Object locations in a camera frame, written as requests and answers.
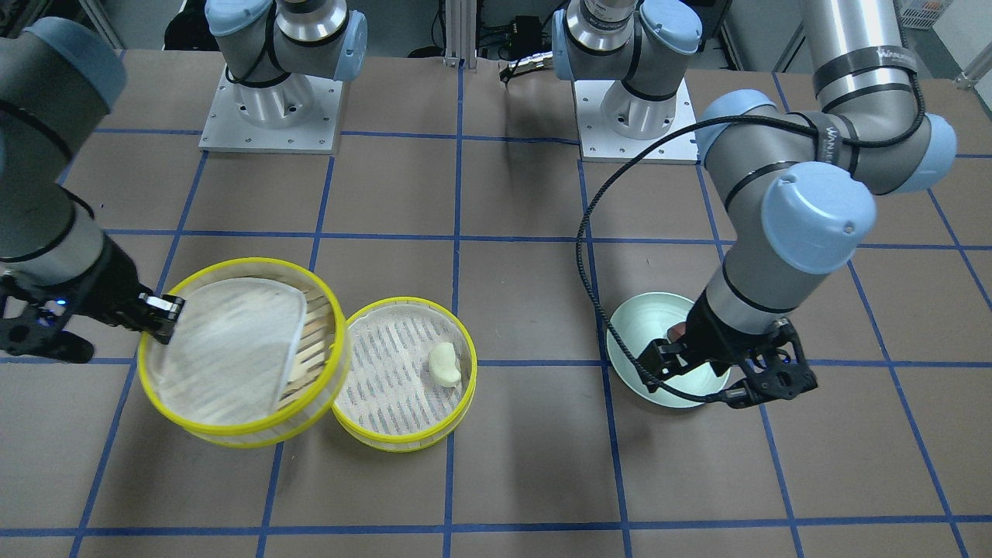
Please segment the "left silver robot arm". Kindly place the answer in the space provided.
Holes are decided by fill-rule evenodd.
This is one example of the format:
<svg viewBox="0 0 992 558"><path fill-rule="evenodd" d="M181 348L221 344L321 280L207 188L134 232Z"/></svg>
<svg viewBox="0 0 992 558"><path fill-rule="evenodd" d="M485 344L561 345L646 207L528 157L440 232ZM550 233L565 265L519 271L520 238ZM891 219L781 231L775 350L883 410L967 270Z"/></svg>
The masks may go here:
<svg viewBox="0 0 992 558"><path fill-rule="evenodd" d="M580 279L607 329L614 370L645 399L748 408L818 386L790 314L853 258L875 226L877 197L928 190L956 159L956 131L925 108L897 11L896 1L802 2L818 110L782 112L768 95L742 89L680 130L669 119L702 31L690 6L570 1L553 14L557 77L616 81L611 125L648 140L624 169L694 134L736 233L683 322L635 318L652 294L607 318L584 262L591 209L582 215Z"/></svg>

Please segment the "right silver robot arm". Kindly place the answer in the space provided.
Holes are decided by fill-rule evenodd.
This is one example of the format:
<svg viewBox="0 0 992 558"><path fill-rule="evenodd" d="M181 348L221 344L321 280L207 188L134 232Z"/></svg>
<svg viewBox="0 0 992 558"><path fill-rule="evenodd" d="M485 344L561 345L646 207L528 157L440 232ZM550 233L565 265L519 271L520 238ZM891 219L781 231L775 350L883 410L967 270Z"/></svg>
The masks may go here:
<svg viewBox="0 0 992 558"><path fill-rule="evenodd" d="M208 1L226 59L201 148L330 153L343 84L360 74L368 24L344 1ZM88 363L95 347L68 332L84 315L167 345L184 300L157 295L60 175L126 85L122 61L78 22L46 17L2 40L2 350Z"/></svg>

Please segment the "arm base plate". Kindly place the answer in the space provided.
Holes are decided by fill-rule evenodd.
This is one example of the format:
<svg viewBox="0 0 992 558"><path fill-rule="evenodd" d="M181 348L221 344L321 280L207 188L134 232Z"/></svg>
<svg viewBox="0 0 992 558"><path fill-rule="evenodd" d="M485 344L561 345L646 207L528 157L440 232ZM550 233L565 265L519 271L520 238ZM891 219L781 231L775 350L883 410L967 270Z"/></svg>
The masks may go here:
<svg viewBox="0 0 992 558"><path fill-rule="evenodd" d="M210 153L336 155L347 85L290 74L269 88L234 84L223 70L198 147Z"/></svg>
<svg viewBox="0 0 992 558"><path fill-rule="evenodd" d="M679 68L639 67L631 77L573 82L575 116L586 162L622 163L644 153L648 164L694 164L697 139L674 133L695 114Z"/></svg>

